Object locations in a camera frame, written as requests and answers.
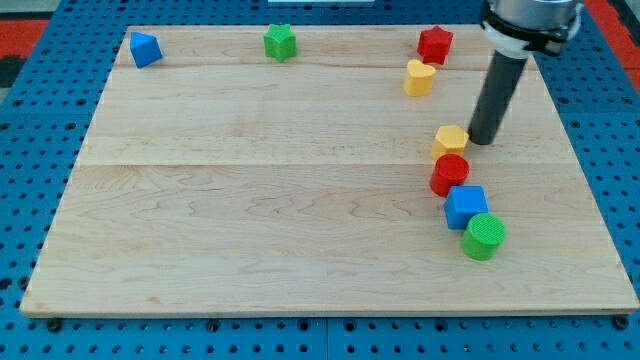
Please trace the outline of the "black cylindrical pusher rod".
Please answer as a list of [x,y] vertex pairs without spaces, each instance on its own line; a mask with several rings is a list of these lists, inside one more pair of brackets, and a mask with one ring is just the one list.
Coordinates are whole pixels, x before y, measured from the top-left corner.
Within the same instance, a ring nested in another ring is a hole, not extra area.
[[494,52],[468,126],[474,144],[494,142],[526,62]]

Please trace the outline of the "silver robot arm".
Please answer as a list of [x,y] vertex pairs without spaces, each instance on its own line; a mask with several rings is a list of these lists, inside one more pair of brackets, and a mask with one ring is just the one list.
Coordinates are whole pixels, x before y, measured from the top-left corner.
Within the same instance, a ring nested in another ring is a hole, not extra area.
[[524,67],[533,53],[558,56],[581,27],[581,0],[485,0],[482,31],[494,52],[468,126],[477,145],[494,142]]

